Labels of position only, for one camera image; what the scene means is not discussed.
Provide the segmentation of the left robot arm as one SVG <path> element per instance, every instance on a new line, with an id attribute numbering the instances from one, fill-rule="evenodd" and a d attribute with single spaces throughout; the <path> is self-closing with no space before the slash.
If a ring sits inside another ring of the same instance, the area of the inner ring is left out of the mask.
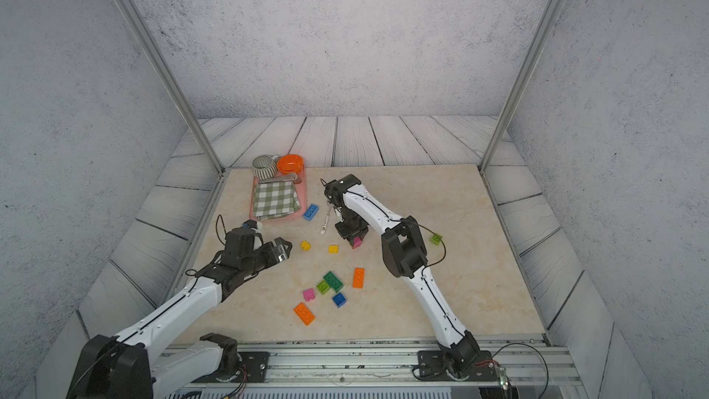
<path id="1" fill-rule="evenodd" d="M 166 398 L 190 382 L 214 378 L 245 388 L 249 373 L 238 343 L 222 334 L 206 334 L 192 347 L 166 355 L 182 332 L 226 301 L 242 284 L 285 262 L 293 249 L 283 238 L 266 242 L 249 221 L 225 235 L 223 250 L 192 282 L 154 312 L 113 336 L 98 334 L 81 350 L 70 382 L 69 398 Z"/>

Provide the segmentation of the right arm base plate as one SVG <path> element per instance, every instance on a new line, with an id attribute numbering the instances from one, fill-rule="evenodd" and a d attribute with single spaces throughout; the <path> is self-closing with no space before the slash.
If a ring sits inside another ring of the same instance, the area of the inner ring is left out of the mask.
<path id="1" fill-rule="evenodd" d="M 440 350 L 422 350 L 417 353 L 417 365 L 412 372 L 421 382 L 496 382 L 499 379 L 491 353 L 484 350 L 465 359 Z"/>

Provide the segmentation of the dark green lego brick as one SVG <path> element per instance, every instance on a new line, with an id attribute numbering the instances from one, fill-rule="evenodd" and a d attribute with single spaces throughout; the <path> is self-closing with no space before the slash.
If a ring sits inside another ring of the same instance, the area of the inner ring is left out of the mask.
<path id="1" fill-rule="evenodd" d="M 328 272 L 323 276 L 323 280 L 334 290 L 339 293 L 343 289 L 343 282 L 333 273 Z"/>

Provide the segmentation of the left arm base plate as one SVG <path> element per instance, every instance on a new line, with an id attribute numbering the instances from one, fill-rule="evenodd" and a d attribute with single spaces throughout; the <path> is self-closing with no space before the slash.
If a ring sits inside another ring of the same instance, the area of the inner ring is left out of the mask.
<path id="1" fill-rule="evenodd" d="M 197 378 L 194 383 L 265 382 L 270 356 L 268 352 L 225 353 L 215 371 Z"/>

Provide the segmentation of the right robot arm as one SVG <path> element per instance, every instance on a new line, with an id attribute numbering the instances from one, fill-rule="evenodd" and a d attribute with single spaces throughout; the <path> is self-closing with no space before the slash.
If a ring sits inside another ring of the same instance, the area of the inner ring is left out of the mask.
<path id="1" fill-rule="evenodd" d="M 422 225 L 412 216 L 404 217 L 386 208 L 352 174 L 321 184 L 326 200 L 342 216 L 335 225 L 341 238 L 354 245 L 369 230 L 380 235 L 387 270 L 411 288 L 433 327 L 443 372 L 454 380 L 468 378 L 476 362 L 484 359 L 483 352 L 435 281 Z"/>

